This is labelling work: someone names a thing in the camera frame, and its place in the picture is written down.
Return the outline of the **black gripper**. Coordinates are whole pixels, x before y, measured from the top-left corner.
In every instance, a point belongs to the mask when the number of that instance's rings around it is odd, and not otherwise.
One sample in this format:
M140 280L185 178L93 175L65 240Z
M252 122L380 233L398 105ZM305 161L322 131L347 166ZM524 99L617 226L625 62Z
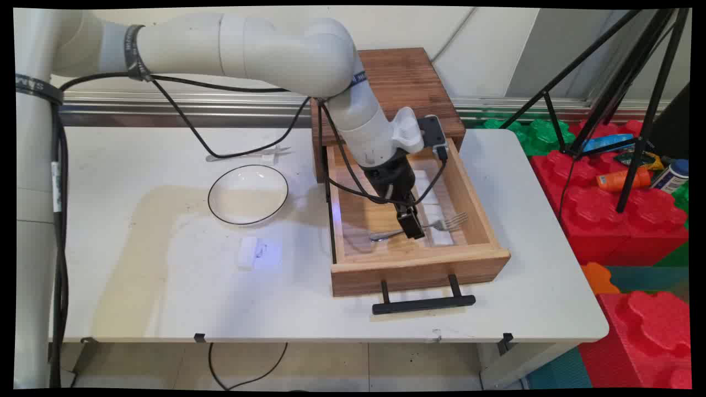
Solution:
M390 160L375 167L361 167L368 182L380 198L379 203L392 203L397 221L408 239L425 237L425 227L414 204L415 174L406 153L396 153Z

